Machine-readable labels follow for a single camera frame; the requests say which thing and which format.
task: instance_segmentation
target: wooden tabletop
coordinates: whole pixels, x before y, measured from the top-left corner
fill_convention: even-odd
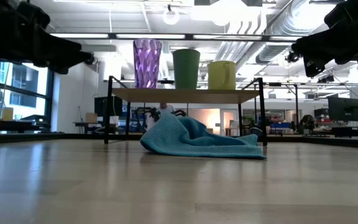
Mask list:
[[[138,103],[220,103],[238,104],[259,96],[257,90],[174,90],[113,88],[112,93]]]

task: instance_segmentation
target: yellow mug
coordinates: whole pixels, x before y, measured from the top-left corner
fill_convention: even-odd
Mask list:
[[[236,63],[230,61],[212,62],[208,65],[209,90],[236,89]]]

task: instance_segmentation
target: shelving unit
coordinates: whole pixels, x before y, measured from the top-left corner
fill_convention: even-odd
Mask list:
[[[107,113],[105,118],[105,127],[109,124],[109,112],[112,107],[112,94],[127,101],[127,110],[131,109],[131,102],[138,103],[219,103],[219,104],[237,104],[239,117],[242,117],[241,104],[248,100],[254,99],[257,96],[260,97],[260,109],[262,117],[262,132],[261,141],[263,145],[267,145],[266,135],[266,123],[265,123],[265,101],[263,91],[263,79],[257,78],[249,85],[259,86],[259,90],[175,90],[175,89],[137,89],[127,88],[124,84],[119,82],[123,88],[112,88],[113,76],[109,77],[108,84],[108,103]],[[109,139],[129,139],[129,121],[130,113],[127,113],[126,119],[126,134],[125,136],[114,136],[108,133],[108,128],[104,134],[104,143],[107,144]],[[242,120],[239,120],[240,127],[242,126]],[[240,129],[240,136],[243,135],[242,129]]]

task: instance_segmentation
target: ceiling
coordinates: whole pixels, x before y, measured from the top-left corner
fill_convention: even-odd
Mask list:
[[[194,15],[194,11],[196,9],[204,9],[205,7],[194,6],[194,0],[182,1],[180,6],[176,6],[177,2],[171,2],[171,0],[162,0],[164,2],[166,1],[168,3],[172,3],[172,9],[179,12],[180,18],[175,25],[168,25],[163,21],[163,13],[167,10],[166,4],[142,4],[141,1],[138,1],[138,3],[140,2],[139,4],[134,4],[133,2],[124,4],[131,1],[119,1],[120,4],[117,3],[118,1],[109,1],[109,3],[102,4],[75,2],[75,0],[72,0],[72,2],[61,2],[67,0],[55,1],[31,0],[32,4],[41,7],[51,17],[52,21],[50,23],[50,27],[48,28],[49,32],[151,32],[179,34],[224,34],[231,33],[231,29],[234,27],[232,26],[234,23],[229,23],[226,26],[217,26],[213,21],[194,20],[195,17],[192,16]],[[278,12],[280,12],[282,7],[286,5],[288,0],[276,0],[275,5],[270,4],[270,2],[270,0],[268,2],[264,2],[263,7],[258,7],[260,15],[264,15],[266,18],[264,21],[265,27],[266,24],[269,24],[269,21],[274,18]],[[318,9],[321,7],[323,9],[324,6],[313,5],[313,7],[317,7]],[[279,21],[283,16],[287,16],[285,11],[281,16],[277,17],[277,21]],[[213,14],[211,17],[212,19],[219,17],[219,13]],[[315,23],[314,26],[316,27],[314,29],[318,31],[326,29],[325,25],[323,25],[323,17],[324,15],[320,16],[321,22]],[[259,25],[262,27],[263,19],[258,17],[257,21],[250,19],[248,28],[250,28],[255,22],[259,23]],[[125,75],[126,79],[131,79],[133,77],[134,69],[131,40],[79,40],[79,42],[83,45],[115,45],[117,47],[117,51],[121,54],[122,57],[122,74]],[[217,58],[217,54],[222,51],[225,43],[222,41],[168,40],[164,41],[163,44],[166,47],[164,47],[165,50],[163,50],[164,62],[162,63],[166,65],[169,70],[173,70],[171,52],[175,47],[188,47],[199,50],[201,52],[201,61],[210,62]],[[311,80],[310,78],[306,77],[302,61],[299,61],[293,65],[288,65],[286,62],[284,62],[283,58],[285,56],[285,50],[281,53],[279,52],[279,54],[276,54],[276,56],[274,56],[274,58],[272,58],[269,63],[262,65],[255,64],[255,58],[252,58],[257,54],[252,51],[254,45],[252,45],[252,43],[246,44],[249,44],[247,51],[242,52],[243,54],[240,55],[241,57],[239,57],[241,60],[235,61],[237,62],[237,65],[241,65],[240,68],[237,66],[238,82],[250,81],[254,77],[260,76],[263,76],[266,82],[317,82],[317,78]],[[237,45],[232,46],[233,54],[238,47],[239,46]],[[327,68],[329,68],[330,73],[335,73],[336,76],[342,82],[344,82],[346,81],[346,77],[349,76],[349,68],[353,65],[354,63],[348,63],[345,66],[338,67],[337,65],[332,64],[327,66]],[[202,75],[203,72],[205,72],[205,69],[202,68],[200,70],[200,75]]]

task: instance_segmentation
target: doorway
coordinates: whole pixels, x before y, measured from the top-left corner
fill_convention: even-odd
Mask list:
[[[226,136],[226,128],[229,130],[229,136],[239,136],[239,114],[235,109],[221,109],[221,135]]]

